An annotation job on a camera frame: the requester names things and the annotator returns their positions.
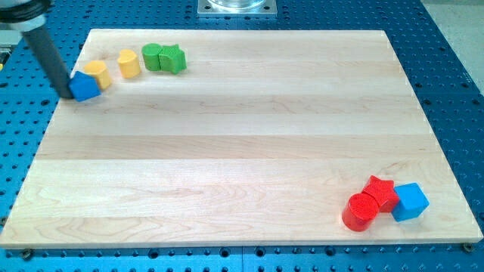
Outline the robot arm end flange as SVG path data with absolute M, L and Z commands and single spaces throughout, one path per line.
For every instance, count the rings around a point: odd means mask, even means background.
M 45 25 L 52 0 L 1 0 L 1 23 L 13 30 L 29 32 Z

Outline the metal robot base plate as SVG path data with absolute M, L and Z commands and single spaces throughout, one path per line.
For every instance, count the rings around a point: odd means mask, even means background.
M 276 0 L 198 0 L 199 16 L 276 15 Z

